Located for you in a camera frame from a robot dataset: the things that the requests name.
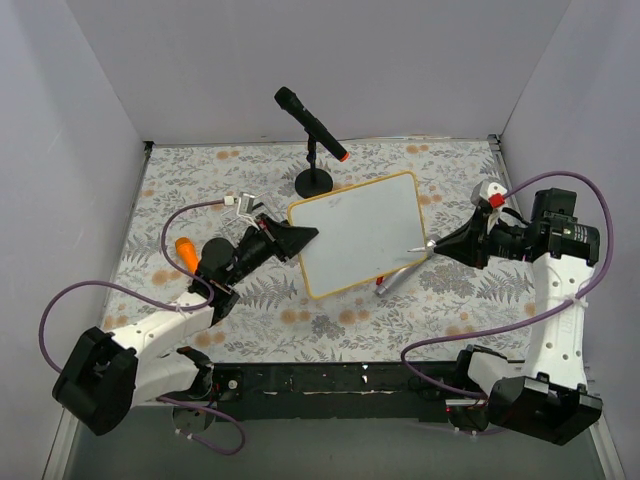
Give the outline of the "red whiteboard marker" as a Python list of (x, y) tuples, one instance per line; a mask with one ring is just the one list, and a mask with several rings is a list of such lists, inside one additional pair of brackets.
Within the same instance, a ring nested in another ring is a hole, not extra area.
[(429, 240), (425, 246), (423, 247), (416, 247), (416, 248), (412, 248), (409, 249), (408, 252), (409, 253), (420, 253), (420, 252), (426, 252), (428, 250), (433, 249), (437, 244), (436, 240)]

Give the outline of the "yellow framed whiteboard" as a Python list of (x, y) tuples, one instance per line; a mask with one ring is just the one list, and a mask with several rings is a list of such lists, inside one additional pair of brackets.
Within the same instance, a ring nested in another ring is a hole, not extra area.
[(299, 254), (308, 295), (322, 299), (424, 259), (418, 178), (401, 171), (289, 205), (289, 223), (319, 234)]

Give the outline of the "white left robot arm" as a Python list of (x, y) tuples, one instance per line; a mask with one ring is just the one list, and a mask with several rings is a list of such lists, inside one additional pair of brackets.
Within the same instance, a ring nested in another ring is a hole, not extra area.
[(184, 340), (231, 312), (239, 299), (235, 284), (271, 258), (295, 257), (318, 233), (261, 213), (238, 244), (209, 240), (195, 279), (175, 304), (111, 332), (92, 327), (79, 337), (53, 398), (96, 435), (113, 430), (133, 407), (167, 394), (208, 398), (213, 363)]

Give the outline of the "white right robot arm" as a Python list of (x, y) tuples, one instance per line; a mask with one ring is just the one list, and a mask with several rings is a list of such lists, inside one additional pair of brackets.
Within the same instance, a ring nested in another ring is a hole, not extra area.
[(536, 193), (524, 226), (501, 220), (505, 188), (490, 181), (472, 194), (471, 219), (436, 243), (435, 251), (482, 269), (492, 257), (531, 264), (536, 310), (566, 309), (535, 323), (520, 370), (505, 355), (469, 345), (457, 358), (454, 389), (464, 397), (488, 398), (488, 422), (552, 444), (565, 445), (599, 420), (602, 402), (589, 394), (582, 358), (585, 302), (579, 289), (589, 283), (599, 260), (600, 234), (578, 222), (576, 193)]

